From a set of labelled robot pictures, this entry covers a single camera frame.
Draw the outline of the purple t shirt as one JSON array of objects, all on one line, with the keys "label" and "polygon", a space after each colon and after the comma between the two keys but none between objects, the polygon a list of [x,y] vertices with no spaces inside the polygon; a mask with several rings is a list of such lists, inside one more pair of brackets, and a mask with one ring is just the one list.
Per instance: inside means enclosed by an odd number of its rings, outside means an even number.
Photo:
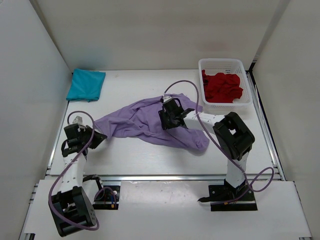
[{"label": "purple t shirt", "polygon": [[202,130],[181,126],[162,129],[160,97],[146,98],[122,107],[94,122],[107,137],[138,138],[154,145],[203,152],[210,143]]}]

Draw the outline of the teal t shirt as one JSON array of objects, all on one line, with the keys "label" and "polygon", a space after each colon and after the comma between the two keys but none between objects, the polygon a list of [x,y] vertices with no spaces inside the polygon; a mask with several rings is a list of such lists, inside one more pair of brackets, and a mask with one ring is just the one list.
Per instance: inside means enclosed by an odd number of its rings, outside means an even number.
[{"label": "teal t shirt", "polygon": [[98,101],[105,77],[105,72],[74,69],[66,100],[71,102]]}]

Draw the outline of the red t shirt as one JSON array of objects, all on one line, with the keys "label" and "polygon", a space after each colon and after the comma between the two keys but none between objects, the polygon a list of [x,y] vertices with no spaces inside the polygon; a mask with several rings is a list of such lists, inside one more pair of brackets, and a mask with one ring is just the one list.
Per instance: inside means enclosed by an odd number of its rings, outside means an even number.
[{"label": "red t shirt", "polygon": [[241,80],[237,74],[218,72],[207,75],[201,71],[205,100],[209,103],[233,103],[243,95]]}]

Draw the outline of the white plastic basket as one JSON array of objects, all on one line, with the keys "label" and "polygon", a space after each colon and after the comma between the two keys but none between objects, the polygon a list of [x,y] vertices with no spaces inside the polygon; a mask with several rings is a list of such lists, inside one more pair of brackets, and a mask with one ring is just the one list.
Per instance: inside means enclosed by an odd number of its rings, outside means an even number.
[{"label": "white plastic basket", "polygon": [[[201,98],[207,112],[221,114],[237,112],[242,115],[249,113],[253,99],[246,72],[240,60],[231,58],[203,58],[198,61],[198,70]],[[205,73],[211,76],[217,73],[238,75],[240,78],[240,87],[243,89],[242,97],[235,99],[233,103],[207,102],[204,94],[202,70],[205,70]]]}]

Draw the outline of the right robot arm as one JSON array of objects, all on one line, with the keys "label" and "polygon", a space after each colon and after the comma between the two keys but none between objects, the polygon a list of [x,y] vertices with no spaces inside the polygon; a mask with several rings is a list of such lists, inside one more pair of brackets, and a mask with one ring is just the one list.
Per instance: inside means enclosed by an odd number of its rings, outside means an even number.
[{"label": "right robot arm", "polygon": [[216,136],[218,148],[227,156],[227,174],[217,199],[238,199],[245,191],[247,158],[255,142],[240,116],[235,112],[223,116],[183,109],[180,100],[171,96],[162,97],[160,102],[162,109],[158,114],[164,130],[183,127]]}]

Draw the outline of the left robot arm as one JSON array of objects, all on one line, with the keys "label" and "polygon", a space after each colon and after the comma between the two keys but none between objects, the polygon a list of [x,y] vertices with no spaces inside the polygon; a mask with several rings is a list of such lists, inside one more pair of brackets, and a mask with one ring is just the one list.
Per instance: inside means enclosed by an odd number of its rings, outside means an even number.
[{"label": "left robot arm", "polygon": [[66,140],[61,145],[64,174],[57,193],[51,189],[48,197],[49,209],[61,237],[86,228],[98,228],[93,203],[103,198],[105,188],[96,174],[84,176],[84,167],[88,149],[95,149],[107,138],[81,123],[67,125],[64,132]]}]

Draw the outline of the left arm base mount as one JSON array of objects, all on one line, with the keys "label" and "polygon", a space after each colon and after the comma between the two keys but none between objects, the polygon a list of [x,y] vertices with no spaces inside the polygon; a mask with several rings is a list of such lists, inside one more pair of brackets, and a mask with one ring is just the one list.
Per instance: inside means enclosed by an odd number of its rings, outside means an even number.
[{"label": "left arm base mount", "polygon": [[119,209],[120,185],[106,185],[98,175],[92,174],[83,178],[82,186],[95,210]]}]

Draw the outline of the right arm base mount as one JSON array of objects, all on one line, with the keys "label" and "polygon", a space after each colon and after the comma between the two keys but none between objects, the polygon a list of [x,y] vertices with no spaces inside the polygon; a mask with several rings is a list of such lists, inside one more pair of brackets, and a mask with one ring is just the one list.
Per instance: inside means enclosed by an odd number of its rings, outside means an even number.
[{"label": "right arm base mount", "polygon": [[247,212],[257,211],[258,206],[254,193],[244,187],[238,194],[226,185],[209,185],[209,196],[201,197],[200,203],[210,203],[211,212]]}]

